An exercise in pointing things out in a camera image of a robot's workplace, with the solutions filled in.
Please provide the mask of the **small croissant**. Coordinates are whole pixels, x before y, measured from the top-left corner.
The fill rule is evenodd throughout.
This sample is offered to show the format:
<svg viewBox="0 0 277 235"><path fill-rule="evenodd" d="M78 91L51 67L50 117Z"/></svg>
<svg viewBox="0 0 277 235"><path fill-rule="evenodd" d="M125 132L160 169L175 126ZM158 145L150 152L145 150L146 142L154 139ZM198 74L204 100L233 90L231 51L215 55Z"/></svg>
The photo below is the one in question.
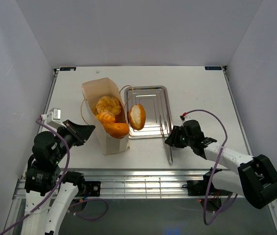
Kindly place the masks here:
<svg viewBox="0 0 277 235"><path fill-rule="evenodd" d="M102 124L105 124L105 123L106 124L115 123L115 117L112 116L111 114L107 113L107 112L102 112L102 113L96 115L96 118Z"/></svg>

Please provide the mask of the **long scored baguette loaf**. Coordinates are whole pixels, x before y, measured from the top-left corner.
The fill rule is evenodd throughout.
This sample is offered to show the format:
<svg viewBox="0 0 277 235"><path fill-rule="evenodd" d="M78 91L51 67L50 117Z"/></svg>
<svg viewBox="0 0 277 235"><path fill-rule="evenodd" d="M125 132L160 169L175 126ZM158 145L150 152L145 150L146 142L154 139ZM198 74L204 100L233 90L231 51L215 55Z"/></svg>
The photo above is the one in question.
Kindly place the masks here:
<svg viewBox="0 0 277 235"><path fill-rule="evenodd" d="M111 137L116 139L121 139L129 134L129 126L126 123L105 123L103 127Z"/></svg>

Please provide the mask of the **sugared flower bun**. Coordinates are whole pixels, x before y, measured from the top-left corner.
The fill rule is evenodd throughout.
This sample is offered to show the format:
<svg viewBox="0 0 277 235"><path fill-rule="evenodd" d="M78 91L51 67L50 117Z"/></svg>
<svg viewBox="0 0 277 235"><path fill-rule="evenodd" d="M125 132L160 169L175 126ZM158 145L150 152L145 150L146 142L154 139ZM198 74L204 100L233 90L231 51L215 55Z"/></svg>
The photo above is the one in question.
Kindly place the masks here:
<svg viewBox="0 0 277 235"><path fill-rule="evenodd" d="M101 97L95 107L99 114L106 112L114 117L119 115L122 111L119 100L116 97L110 96Z"/></svg>

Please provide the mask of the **beige paper bag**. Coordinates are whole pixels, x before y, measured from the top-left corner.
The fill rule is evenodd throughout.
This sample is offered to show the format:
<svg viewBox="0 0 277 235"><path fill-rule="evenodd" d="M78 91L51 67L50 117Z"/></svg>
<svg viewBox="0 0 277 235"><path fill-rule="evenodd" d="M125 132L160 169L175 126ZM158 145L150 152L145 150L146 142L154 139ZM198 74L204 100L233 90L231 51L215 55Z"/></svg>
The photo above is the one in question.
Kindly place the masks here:
<svg viewBox="0 0 277 235"><path fill-rule="evenodd" d="M129 123L121 89L110 78L101 78L82 84L83 101L102 153L112 155L129 149Z"/></svg>

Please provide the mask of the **round smooth bun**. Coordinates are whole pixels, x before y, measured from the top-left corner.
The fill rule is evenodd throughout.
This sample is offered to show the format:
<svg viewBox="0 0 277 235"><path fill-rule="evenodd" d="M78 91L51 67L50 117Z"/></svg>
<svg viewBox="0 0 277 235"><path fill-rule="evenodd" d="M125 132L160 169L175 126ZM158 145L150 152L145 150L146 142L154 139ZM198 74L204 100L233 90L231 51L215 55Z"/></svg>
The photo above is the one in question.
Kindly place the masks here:
<svg viewBox="0 0 277 235"><path fill-rule="evenodd" d="M134 130L143 129L146 122L144 107L141 104L133 105L128 113L128 120Z"/></svg>

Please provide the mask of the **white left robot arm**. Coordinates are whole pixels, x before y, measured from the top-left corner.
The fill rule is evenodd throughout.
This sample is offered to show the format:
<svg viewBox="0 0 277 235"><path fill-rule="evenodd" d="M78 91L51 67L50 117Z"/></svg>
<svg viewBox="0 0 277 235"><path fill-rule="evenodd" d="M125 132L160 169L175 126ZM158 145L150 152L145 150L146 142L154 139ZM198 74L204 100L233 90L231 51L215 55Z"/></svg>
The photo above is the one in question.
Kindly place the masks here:
<svg viewBox="0 0 277 235"><path fill-rule="evenodd" d="M64 121L53 130L45 126L34 138L25 178L23 235L56 235L69 206L85 192L82 173L60 169L59 162L70 157L73 146L82 146L95 130L94 125Z"/></svg>

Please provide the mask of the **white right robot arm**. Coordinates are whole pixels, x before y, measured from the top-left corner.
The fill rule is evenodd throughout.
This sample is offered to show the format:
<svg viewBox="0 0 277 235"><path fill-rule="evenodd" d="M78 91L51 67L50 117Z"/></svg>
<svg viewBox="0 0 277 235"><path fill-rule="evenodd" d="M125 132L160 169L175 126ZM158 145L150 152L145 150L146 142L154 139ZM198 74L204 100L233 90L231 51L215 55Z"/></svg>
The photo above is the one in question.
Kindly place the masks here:
<svg viewBox="0 0 277 235"><path fill-rule="evenodd" d="M222 147L217 140L205 137L198 121L187 120L182 126L174 126L164 142L175 148L190 147L196 155L227 168L205 175L206 193L233 192L257 209L277 199L277 171L267 156L255 157Z"/></svg>

